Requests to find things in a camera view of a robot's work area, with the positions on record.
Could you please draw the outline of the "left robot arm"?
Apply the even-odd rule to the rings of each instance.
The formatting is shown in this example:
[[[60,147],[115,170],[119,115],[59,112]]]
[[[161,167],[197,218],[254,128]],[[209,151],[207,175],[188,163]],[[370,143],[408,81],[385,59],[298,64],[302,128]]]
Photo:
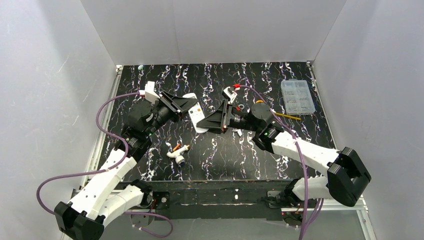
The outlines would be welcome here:
[[[153,204],[152,188],[136,179],[120,193],[111,195],[124,176],[134,168],[152,145],[151,136],[169,121],[178,122],[199,107],[194,93],[183,96],[162,91],[142,91],[132,105],[122,129],[122,141],[110,152],[89,183],[69,202],[54,208],[58,228],[73,240],[98,240],[106,226],[135,206]]]

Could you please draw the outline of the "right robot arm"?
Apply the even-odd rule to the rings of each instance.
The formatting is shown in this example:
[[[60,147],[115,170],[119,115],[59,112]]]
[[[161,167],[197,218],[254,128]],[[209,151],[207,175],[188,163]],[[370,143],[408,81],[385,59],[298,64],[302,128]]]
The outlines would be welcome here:
[[[241,111],[225,100],[218,111],[222,113],[220,133],[227,128],[253,131],[252,141],[259,149],[296,160],[322,174],[294,179],[283,190],[284,200],[292,205],[309,199],[333,199],[353,207],[371,182],[354,149],[326,148],[297,138],[282,128],[263,102],[253,104],[250,111]]]

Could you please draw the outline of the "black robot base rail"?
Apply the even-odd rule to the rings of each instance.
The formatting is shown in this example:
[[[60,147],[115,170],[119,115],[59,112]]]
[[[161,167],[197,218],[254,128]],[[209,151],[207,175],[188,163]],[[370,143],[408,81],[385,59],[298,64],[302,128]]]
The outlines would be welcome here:
[[[144,200],[125,211],[179,219],[266,219],[299,224],[303,204],[285,196],[290,180],[147,181]]]

